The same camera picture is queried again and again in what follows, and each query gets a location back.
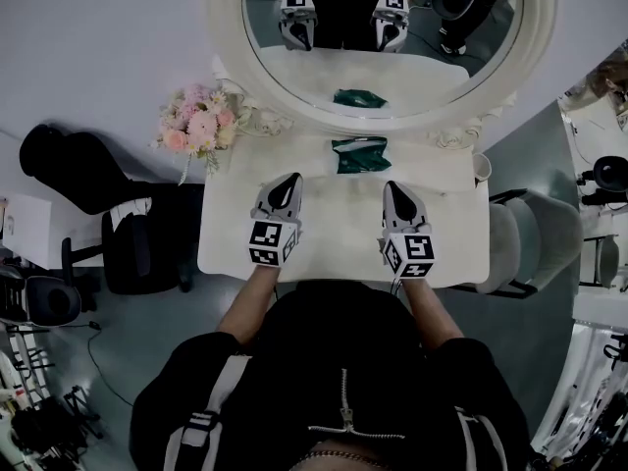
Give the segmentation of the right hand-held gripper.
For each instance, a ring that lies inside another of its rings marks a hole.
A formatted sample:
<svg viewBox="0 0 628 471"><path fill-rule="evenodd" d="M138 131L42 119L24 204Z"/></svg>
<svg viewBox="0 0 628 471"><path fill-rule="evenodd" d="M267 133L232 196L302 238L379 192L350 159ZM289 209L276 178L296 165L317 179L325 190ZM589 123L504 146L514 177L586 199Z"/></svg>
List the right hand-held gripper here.
<svg viewBox="0 0 628 471"><path fill-rule="evenodd" d="M383 191L382 225L380 252L394 277L425 279L436 263L436 254L424 202L407 186L388 181Z"/></svg>

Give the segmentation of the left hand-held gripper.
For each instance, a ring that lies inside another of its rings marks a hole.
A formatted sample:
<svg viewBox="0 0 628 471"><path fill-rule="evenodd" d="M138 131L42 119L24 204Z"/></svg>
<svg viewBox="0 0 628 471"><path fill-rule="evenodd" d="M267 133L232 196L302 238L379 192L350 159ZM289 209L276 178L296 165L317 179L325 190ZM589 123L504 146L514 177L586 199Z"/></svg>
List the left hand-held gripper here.
<svg viewBox="0 0 628 471"><path fill-rule="evenodd" d="M283 267L298 245L303 189L300 173L289 173L262 186L250 212L253 222L248 243L252 263Z"/></svg>

